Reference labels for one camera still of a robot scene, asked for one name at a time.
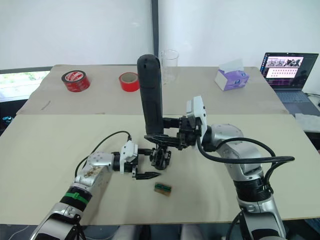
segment tissue box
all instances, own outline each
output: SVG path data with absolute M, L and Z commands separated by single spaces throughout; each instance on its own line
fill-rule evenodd
M 225 73 L 225 71 L 219 69 L 215 77 L 215 82 L 222 91 L 226 91 L 230 89 L 243 88 L 248 79 L 249 75 L 244 71 L 235 70 Z

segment white tissue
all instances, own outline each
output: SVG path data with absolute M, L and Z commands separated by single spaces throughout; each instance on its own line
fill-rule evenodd
M 320 117 L 314 115 L 295 114 L 295 120 L 305 132 L 320 133 Z
M 224 71 L 224 73 L 229 73 L 232 71 L 244 71 L 244 65 L 242 63 L 242 59 L 236 59 L 233 61 L 229 61 L 227 63 L 223 63 L 219 65 L 219 69 Z

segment window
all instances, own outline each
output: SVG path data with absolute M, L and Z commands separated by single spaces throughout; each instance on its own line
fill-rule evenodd
M 28 99 L 49 71 L 0 74 L 0 102 Z

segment clear plastic cup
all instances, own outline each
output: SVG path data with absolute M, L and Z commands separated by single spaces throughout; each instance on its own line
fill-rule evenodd
M 160 53 L 162 84 L 173 82 L 178 77 L 179 53 L 172 49 Z

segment beige table surface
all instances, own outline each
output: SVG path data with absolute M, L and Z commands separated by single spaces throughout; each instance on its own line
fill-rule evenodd
M 320 156 L 291 115 L 208 115 L 207 120 L 234 124 L 277 156 L 294 156 L 294 162 L 271 177 L 280 215 L 320 216 Z M 18 115 L 0 137 L 0 224 L 39 224 L 67 191 L 78 162 L 105 136 L 127 130 L 140 148 L 152 147 L 143 139 L 144 125 L 142 115 Z M 100 150 L 118 151 L 125 140 L 119 134 Z M 140 163 L 143 172 L 155 170 L 147 157 Z M 171 196 L 154 192 L 155 182 L 172 185 Z M 238 212 L 224 164 L 190 147 L 172 149 L 169 167 L 157 178 L 135 180 L 130 174 L 114 173 L 90 224 L 226 222 Z
M 70 92 L 61 76 L 71 70 L 86 72 L 91 85 Z M 258 68 L 244 88 L 221 91 L 214 79 L 217 67 L 179 67 L 178 79 L 162 87 L 163 113 L 185 114 L 186 102 L 201 95 L 208 114 L 287 114 Z M 142 115 L 140 91 L 125 92 L 119 76 L 137 72 L 134 65 L 56 65 L 17 114 L 129 114 Z

